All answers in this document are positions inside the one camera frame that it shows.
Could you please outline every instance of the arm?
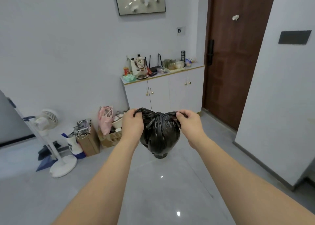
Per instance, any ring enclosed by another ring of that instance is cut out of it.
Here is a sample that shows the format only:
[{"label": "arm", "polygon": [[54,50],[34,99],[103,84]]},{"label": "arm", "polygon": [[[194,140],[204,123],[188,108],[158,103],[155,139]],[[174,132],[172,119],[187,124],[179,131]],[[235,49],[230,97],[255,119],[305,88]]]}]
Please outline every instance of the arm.
[{"label": "arm", "polygon": [[132,155],[143,132],[142,113],[134,109],[123,118],[122,137],[94,178],[59,215],[60,224],[117,224]]},{"label": "arm", "polygon": [[197,150],[236,224],[315,224],[315,215],[282,191],[248,171],[203,131],[199,115],[176,116],[191,147]]}]

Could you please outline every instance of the person's left arm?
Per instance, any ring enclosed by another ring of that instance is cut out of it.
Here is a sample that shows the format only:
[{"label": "person's left arm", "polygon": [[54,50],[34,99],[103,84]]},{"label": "person's left arm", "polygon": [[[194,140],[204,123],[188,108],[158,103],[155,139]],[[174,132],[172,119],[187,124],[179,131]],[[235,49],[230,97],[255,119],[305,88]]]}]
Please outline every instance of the person's left arm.
[{"label": "person's left arm", "polygon": [[143,132],[142,113],[129,110],[123,118],[122,137],[93,179],[59,215],[60,224],[117,224],[132,155]]}]

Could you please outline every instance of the black garbage bag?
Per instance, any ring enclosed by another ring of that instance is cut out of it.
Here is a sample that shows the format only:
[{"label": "black garbage bag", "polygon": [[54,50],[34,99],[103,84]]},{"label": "black garbage bag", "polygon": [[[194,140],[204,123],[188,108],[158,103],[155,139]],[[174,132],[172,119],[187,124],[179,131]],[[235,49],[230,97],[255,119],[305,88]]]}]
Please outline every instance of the black garbage bag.
[{"label": "black garbage bag", "polygon": [[134,113],[142,112],[144,130],[140,142],[147,147],[156,158],[162,159],[175,146],[180,136],[180,123],[176,112],[153,112],[139,108]]}]

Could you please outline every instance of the standing fan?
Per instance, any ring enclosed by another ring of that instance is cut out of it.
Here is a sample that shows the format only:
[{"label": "standing fan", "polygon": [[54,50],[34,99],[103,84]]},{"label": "standing fan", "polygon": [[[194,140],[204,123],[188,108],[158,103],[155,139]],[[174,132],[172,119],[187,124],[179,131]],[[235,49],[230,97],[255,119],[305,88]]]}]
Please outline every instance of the standing fan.
[{"label": "standing fan", "polygon": [[35,118],[34,125],[39,134],[44,137],[49,144],[49,147],[57,157],[58,161],[50,168],[49,173],[53,178],[59,178],[69,173],[77,164],[77,158],[73,155],[68,155],[61,158],[56,147],[51,142],[48,136],[48,131],[58,125],[57,113],[53,110],[45,109],[41,111],[40,116]]}]

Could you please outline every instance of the cabinet door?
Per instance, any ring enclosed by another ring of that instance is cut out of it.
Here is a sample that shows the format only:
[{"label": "cabinet door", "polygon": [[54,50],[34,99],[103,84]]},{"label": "cabinet door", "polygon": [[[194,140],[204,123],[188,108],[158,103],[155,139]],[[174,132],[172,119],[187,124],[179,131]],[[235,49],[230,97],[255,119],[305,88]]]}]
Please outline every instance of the cabinet door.
[{"label": "cabinet door", "polygon": [[148,82],[135,82],[125,85],[129,108],[147,108],[151,110]]},{"label": "cabinet door", "polygon": [[187,71],[187,109],[200,112],[202,107],[204,67]]},{"label": "cabinet door", "polygon": [[154,112],[170,112],[168,76],[148,80],[151,107]]},{"label": "cabinet door", "polygon": [[171,111],[187,109],[187,72],[179,72],[167,77]]}]

